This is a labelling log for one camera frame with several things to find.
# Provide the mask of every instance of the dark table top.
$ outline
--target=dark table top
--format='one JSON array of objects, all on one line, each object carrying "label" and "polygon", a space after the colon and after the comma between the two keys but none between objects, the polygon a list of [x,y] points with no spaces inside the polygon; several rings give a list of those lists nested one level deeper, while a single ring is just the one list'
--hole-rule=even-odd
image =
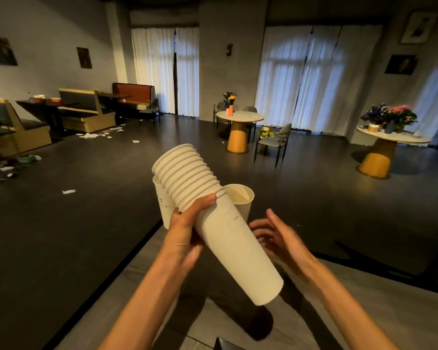
[{"label": "dark table top", "polygon": [[124,95],[124,94],[116,94],[116,93],[105,93],[105,92],[102,92],[102,93],[99,93],[98,94],[99,96],[101,96],[101,97],[107,97],[107,98],[128,98],[128,97],[133,97],[133,96],[131,96],[131,95]]},{"label": "dark table top", "polygon": [[20,103],[26,103],[26,104],[32,104],[32,105],[46,105],[48,107],[61,107],[61,106],[69,106],[69,105],[78,105],[79,102],[66,102],[66,101],[62,101],[62,102],[53,102],[50,99],[46,99],[46,103],[35,103],[33,101],[31,101],[30,99],[26,99],[23,101],[16,101],[18,104]]}]

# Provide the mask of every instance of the hand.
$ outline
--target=hand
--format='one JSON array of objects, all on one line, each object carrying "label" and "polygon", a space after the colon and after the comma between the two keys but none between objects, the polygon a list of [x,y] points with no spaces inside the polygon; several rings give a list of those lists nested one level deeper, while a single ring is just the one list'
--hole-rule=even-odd
[{"label": "hand", "polygon": [[254,220],[250,228],[269,257],[277,256],[295,273],[307,272],[317,261],[297,233],[286,225],[271,210],[266,210],[267,218]]},{"label": "hand", "polygon": [[161,258],[178,264],[181,271],[189,273],[203,250],[203,240],[193,231],[196,216],[216,202],[216,194],[212,193],[196,199],[193,204],[180,213],[178,209],[170,218],[169,232],[159,255]]}]

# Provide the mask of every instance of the round table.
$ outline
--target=round table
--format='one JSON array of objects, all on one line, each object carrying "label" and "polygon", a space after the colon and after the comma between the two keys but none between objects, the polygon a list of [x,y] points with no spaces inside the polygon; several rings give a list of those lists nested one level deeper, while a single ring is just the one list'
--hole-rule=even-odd
[{"label": "round table", "polygon": [[227,151],[235,153],[247,152],[246,123],[262,121],[264,116],[251,111],[234,111],[234,114],[230,117],[225,111],[218,111],[216,115],[218,118],[232,122]]},{"label": "round table", "polygon": [[357,167],[360,173],[374,178],[387,178],[391,159],[394,156],[398,142],[426,144],[432,140],[431,138],[414,137],[411,133],[405,131],[385,134],[384,131],[369,132],[368,129],[361,126],[357,127],[357,130],[377,138],[370,153],[365,157],[362,164]]}]

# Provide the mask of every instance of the person's right hand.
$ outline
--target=person's right hand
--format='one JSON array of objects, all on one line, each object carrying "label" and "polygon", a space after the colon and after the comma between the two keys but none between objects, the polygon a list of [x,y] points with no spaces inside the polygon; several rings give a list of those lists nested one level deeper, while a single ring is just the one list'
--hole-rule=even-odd
[{"label": "person's right hand", "polygon": [[252,221],[249,226],[269,257],[277,256],[295,273],[307,274],[318,260],[297,233],[271,210],[267,218]]}]

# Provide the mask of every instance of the painting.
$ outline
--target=painting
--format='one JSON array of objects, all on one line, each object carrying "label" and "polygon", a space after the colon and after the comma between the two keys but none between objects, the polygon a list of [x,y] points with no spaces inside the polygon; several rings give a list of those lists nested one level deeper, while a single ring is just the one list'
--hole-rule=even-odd
[{"label": "painting", "polygon": [[92,69],[91,58],[89,57],[89,49],[88,48],[80,48],[76,47],[78,51],[79,64],[83,69]]},{"label": "painting", "polygon": [[401,44],[425,44],[435,25],[436,12],[412,12],[401,38]]},{"label": "painting", "polygon": [[8,38],[0,37],[0,65],[18,66]]},{"label": "painting", "polygon": [[412,75],[419,59],[416,55],[392,55],[385,74]]}]

